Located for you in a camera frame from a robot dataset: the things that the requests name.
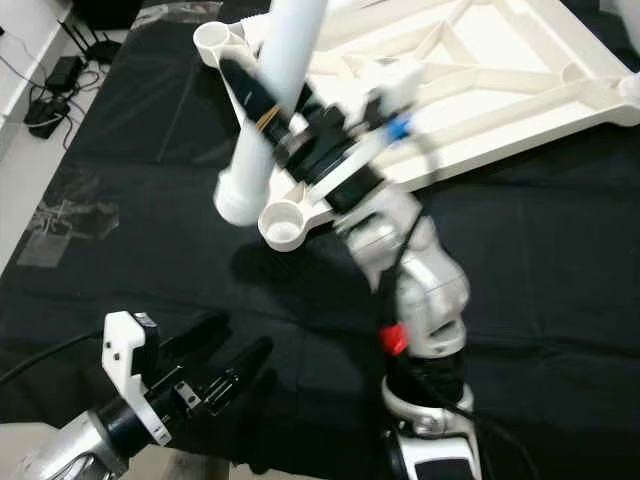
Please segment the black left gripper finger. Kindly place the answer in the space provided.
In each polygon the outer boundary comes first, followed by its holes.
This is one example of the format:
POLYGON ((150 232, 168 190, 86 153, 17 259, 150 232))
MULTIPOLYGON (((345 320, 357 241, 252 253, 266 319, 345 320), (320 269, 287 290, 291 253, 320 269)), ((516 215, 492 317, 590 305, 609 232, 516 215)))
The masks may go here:
POLYGON ((192 367, 205 365, 230 337, 230 316, 225 312, 210 312, 195 325, 164 340, 160 347, 160 365, 192 367))
POLYGON ((230 364, 210 381, 205 389, 205 402, 230 403, 238 394, 250 389, 253 379, 259 375, 273 349, 273 340, 253 340, 250 346, 239 352, 230 364))

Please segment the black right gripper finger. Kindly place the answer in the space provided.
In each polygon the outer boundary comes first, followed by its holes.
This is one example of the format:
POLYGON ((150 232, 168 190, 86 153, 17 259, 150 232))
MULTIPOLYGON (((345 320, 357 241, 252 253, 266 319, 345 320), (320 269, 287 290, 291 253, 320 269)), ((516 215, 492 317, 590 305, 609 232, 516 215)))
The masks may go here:
POLYGON ((242 61, 223 58, 219 61, 219 69, 230 91, 230 96, 242 113, 242 119, 239 122, 242 125, 253 127, 253 120, 265 110, 274 108, 276 105, 282 109, 274 93, 271 93, 255 74, 244 68, 242 61))

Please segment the black cloth cover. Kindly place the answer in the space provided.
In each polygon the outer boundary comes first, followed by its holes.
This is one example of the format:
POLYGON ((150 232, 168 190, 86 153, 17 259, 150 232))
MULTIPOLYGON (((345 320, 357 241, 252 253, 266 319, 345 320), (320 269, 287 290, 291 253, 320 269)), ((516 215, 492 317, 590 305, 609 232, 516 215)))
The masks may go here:
MULTIPOLYGON (((378 480, 383 370, 374 302, 334 234, 271 251, 224 223, 212 188, 232 152, 196 20, 141 20, 56 170, 87 166, 120 206, 58 268, 9 262, 3 364, 143 311, 161 330, 230 316, 233 355, 274 340, 259 389, 172 445, 330 480, 378 480)), ((465 375, 477 411, 516 436, 541 480, 640 480, 640 125, 598 125, 430 189, 442 244, 472 287, 465 375)))

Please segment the clear tape patch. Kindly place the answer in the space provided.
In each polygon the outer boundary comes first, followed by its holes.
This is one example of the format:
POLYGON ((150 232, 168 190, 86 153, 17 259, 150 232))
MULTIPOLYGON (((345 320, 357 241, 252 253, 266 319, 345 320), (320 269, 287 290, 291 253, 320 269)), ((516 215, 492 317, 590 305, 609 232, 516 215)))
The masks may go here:
POLYGON ((120 206, 104 179, 87 166, 60 168, 24 229, 15 264, 58 268, 73 241, 101 241, 119 227, 120 206))

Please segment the black power adapter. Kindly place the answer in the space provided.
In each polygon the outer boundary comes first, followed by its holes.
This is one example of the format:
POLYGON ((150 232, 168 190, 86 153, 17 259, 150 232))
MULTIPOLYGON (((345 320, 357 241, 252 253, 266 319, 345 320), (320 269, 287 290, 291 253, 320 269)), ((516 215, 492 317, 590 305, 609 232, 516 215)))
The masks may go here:
POLYGON ((86 68, 86 61, 81 56, 60 56, 46 76, 44 83, 46 90, 55 93, 73 90, 84 68, 86 68))

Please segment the black power strip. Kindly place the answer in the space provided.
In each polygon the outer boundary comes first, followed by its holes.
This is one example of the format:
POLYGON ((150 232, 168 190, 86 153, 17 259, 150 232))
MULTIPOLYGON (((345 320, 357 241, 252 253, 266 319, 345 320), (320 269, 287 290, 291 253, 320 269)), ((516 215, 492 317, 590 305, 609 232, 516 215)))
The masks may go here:
POLYGON ((23 123, 29 134, 49 140, 55 129, 67 119, 70 101, 65 99, 35 100, 29 105, 23 123))

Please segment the white plastic table top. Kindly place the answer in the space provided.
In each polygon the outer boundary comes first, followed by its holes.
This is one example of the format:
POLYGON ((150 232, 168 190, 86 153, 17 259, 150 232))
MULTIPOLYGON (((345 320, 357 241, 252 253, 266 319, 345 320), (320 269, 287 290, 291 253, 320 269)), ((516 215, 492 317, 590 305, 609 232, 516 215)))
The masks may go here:
MULTIPOLYGON (((192 41, 214 91, 223 58, 259 76, 238 20, 192 41)), ((640 125, 620 91, 634 73, 559 0, 330 0, 297 101, 335 104, 355 125, 375 70, 422 64, 412 136, 371 168, 419 189, 603 123, 640 125)))

